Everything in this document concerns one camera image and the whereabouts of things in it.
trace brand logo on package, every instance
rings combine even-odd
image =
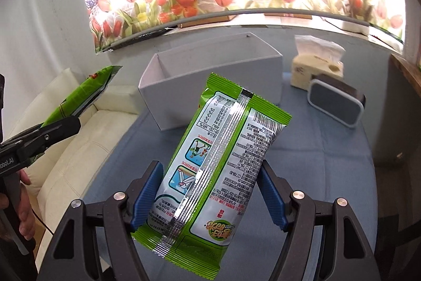
[[[209,230],[209,235],[214,240],[226,240],[232,233],[235,225],[231,225],[226,220],[208,221],[206,223],[206,230]]]
[[[6,161],[1,162],[0,163],[0,169],[2,169],[4,167],[7,167],[8,165],[12,164],[13,162],[14,161],[13,161],[13,158],[12,157],[9,160],[6,160]]]

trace speaker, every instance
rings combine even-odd
[[[350,128],[357,126],[364,113],[364,94],[328,75],[313,78],[307,100],[311,106]]]

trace green snack package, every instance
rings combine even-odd
[[[79,117],[107,88],[112,78],[121,66],[108,66],[90,75],[78,88],[63,100],[50,117],[43,123],[43,127],[69,116]]]
[[[212,73],[134,238],[213,280],[250,199],[264,155],[291,115]]]

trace power cord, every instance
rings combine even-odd
[[[48,230],[50,231],[50,234],[54,235],[54,233],[50,230],[50,228],[41,220],[40,217],[37,216],[37,214],[35,213],[35,211],[32,209],[32,213],[35,215],[35,217],[37,217],[37,219],[41,222],[41,224]]]

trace blue tablecloth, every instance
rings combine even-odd
[[[372,249],[377,230],[377,192],[371,151],[361,124],[348,129],[307,103],[307,93],[290,86],[284,74],[281,107],[292,120],[266,154],[274,172],[293,189],[315,200],[349,201]],[[140,177],[151,160],[168,165],[185,128],[161,132],[151,114],[143,113],[123,136],[104,163],[83,200],[94,203],[124,191]],[[319,253],[321,228],[315,228],[304,280],[313,280]],[[244,218],[221,262],[215,280],[268,280],[279,257],[285,233],[275,226],[255,188]],[[151,281],[203,280],[165,261],[135,242]],[[98,229],[100,255],[109,256],[103,229]]]

